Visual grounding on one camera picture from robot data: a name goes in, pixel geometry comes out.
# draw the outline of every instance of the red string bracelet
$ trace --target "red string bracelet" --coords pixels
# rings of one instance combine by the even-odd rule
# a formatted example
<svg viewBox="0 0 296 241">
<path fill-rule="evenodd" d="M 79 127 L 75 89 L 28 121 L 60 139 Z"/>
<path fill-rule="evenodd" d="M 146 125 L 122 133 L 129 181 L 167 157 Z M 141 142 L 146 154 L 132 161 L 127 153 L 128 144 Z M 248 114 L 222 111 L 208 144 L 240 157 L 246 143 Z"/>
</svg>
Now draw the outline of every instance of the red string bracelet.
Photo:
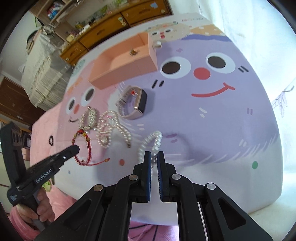
<svg viewBox="0 0 296 241">
<path fill-rule="evenodd" d="M 95 163 L 95 164 L 89 164 L 89 162 L 91 161 L 91 157 L 92 157 L 92 152 L 91 152 L 91 139 L 89 138 L 89 136 L 87 135 L 87 133 L 80 129 L 78 130 L 75 134 L 74 137 L 72 139 L 72 145 L 75 145 L 75 139 L 77 138 L 78 135 L 81 135 L 83 137 L 85 137 L 85 140 L 87 142 L 87 160 L 79 160 L 79 158 L 77 157 L 77 155 L 74 156 L 74 159 L 76 161 L 76 163 L 80 166 L 94 166 L 94 165 L 98 165 L 101 164 L 103 162 L 108 162 L 110 160 L 110 158 L 105 159 L 104 161 L 101 161 L 99 163 Z"/>
</svg>

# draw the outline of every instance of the white curtain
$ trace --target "white curtain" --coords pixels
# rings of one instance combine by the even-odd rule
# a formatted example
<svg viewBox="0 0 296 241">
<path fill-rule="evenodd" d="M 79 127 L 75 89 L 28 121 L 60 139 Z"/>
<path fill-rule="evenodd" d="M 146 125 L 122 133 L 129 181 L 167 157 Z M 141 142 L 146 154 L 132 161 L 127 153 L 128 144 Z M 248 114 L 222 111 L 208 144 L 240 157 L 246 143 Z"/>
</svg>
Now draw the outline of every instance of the white curtain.
<svg viewBox="0 0 296 241">
<path fill-rule="evenodd" d="M 278 122 L 281 197 L 251 217 L 280 241 L 296 221 L 296 35 L 267 0 L 170 0 L 174 14 L 198 12 L 240 49 L 260 78 Z"/>
</svg>

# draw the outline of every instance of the red nose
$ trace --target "red nose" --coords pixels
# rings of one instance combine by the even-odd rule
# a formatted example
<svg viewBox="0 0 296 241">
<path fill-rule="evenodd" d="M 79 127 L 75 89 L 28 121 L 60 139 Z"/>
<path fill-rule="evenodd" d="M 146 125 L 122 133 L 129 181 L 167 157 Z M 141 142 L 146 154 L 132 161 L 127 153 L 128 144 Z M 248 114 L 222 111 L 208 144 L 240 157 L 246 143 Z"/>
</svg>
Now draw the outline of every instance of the red nose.
<svg viewBox="0 0 296 241">
<path fill-rule="evenodd" d="M 197 68 L 193 74 L 199 80 L 207 80 L 211 76 L 211 73 L 206 68 Z"/>
<path fill-rule="evenodd" d="M 78 111 L 79 111 L 79 107 L 80 107 L 80 105 L 79 104 L 77 104 L 76 106 L 75 106 L 75 108 L 74 108 L 74 114 L 76 114 Z"/>
</svg>

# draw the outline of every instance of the metal screw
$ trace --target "metal screw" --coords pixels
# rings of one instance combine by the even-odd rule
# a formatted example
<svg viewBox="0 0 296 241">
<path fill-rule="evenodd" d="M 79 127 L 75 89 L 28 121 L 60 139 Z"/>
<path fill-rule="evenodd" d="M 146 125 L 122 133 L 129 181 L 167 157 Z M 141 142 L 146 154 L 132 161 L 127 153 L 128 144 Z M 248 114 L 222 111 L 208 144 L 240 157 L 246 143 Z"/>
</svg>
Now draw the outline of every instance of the metal screw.
<svg viewBox="0 0 296 241">
<path fill-rule="evenodd" d="M 214 183 L 208 183 L 207 184 L 207 188 L 210 190 L 215 190 L 216 189 L 216 185 Z"/>
<path fill-rule="evenodd" d="M 128 178 L 129 178 L 129 180 L 131 180 L 131 181 L 135 181 L 135 180 L 137 180 L 137 179 L 138 179 L 138 176 L 137 176 L 137 175 L 134 175 L 134 174 L 132 174 L 132 175 L 130 175 Z"/>
<path fill-rule="evenodd" d="M 102 185 L 97 184 L 97 185 L 94 186 L 94 191 L 95 192 L 100 192 L 102 190 L 103 190 L 103 186 Z"/>
<path fill-rule="evenodd" d="M 180 176 L 179 174 L 173 174 L 173 175 L 172 175 L 172 178 L 173 178 L 174 180 L 179 180 L 179 179 L 181 178 L 181 176 Z"/>
</svg>

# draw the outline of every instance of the purple cartoon face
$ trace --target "purple cartoon face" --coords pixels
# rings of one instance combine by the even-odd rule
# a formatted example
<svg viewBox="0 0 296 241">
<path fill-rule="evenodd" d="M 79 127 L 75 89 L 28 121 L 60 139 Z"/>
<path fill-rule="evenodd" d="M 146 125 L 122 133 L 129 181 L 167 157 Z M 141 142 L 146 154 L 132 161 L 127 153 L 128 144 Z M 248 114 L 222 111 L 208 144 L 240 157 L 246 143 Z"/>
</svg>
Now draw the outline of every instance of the purple cartoon face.
<svg viewBox="0 0 296 241">
<path fill-rule="evenodd" d="M 158 71 L 124 81 L 147 93 L 144 115 L 122 120 L 134 138 L 159 130 L 174 165 L 219 163 L 254 155 L 279 138 L 265 90 L 224 36 L 189 35 L 163 43 Z"/>
</svg>

